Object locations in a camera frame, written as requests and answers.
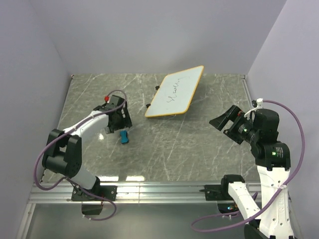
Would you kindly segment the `blue whiteboard eraser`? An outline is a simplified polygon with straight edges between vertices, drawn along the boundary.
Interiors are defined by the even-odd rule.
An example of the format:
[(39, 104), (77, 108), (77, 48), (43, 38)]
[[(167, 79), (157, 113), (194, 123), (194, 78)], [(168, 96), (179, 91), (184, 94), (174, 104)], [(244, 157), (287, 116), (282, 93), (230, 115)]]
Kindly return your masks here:
[(129, 142), (128, 132), (123, 130), (120, 132), (121, 144), (127, 144)]

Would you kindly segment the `yellow framed whiteboard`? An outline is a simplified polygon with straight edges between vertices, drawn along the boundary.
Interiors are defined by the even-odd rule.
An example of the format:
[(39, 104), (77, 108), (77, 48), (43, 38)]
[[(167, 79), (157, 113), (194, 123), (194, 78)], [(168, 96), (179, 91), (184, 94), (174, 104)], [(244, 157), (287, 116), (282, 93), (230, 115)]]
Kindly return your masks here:
[(204, 66), (200, 65), (164, 77), (145, 117), (181, 115), (187, 112), (197, 89)]

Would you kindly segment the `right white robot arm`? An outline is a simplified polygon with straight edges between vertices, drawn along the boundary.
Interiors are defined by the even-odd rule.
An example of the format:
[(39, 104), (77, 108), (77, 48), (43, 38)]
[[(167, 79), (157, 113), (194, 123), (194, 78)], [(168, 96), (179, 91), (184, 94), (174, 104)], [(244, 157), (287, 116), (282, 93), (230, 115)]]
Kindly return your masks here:
[(221, 116), (210, 120), (210, 125), (237, 144), (249, 143), (260, 177), (262, 208), (249, 196), (240, 175), (225, 175), (220, 194), (234, 199), (244, 219), (260, 212), (245, 225), (247, 239), (292, 239), (289, 216), (288, 189), (284, 182), (290, 175), (290, 150), (277, 140), (279, 115), (269, 109), (255, 109), (247, 113), (233, 105)]

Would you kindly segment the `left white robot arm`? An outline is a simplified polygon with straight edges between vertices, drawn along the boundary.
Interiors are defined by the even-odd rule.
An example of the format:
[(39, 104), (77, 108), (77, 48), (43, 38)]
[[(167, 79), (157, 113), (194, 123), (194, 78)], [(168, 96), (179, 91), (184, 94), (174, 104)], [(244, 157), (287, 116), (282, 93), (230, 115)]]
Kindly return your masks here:
[(81, 122), (64, 130), (50, 132), (42, 158), (42, 166), (63, 175), (74, 189), (74, 201), (114, 201), (116, 186), (102, 186), (98, 176), (90, 173), (82, 162), (82, 144), (101, 129), (106, 133), (130, 128), (132, 122), (127, 102), (120, 99), (97, 106)]

